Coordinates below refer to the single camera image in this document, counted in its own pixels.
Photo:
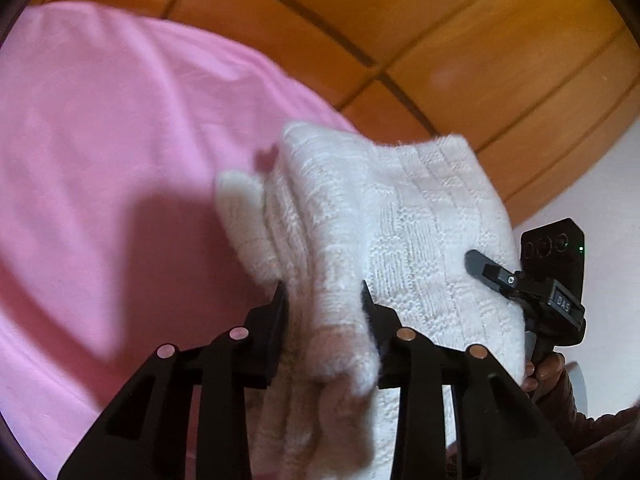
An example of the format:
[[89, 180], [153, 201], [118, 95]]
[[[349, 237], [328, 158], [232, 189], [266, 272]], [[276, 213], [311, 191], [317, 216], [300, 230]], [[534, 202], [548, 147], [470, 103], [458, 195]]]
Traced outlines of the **person's right hand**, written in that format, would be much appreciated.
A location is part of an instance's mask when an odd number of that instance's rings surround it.
[[544, 396], [555, 387], [564, 370], [565, 356], [562, 353], [553, 352], [538, 365], [527, 362], [521, 389], [526, 393]]

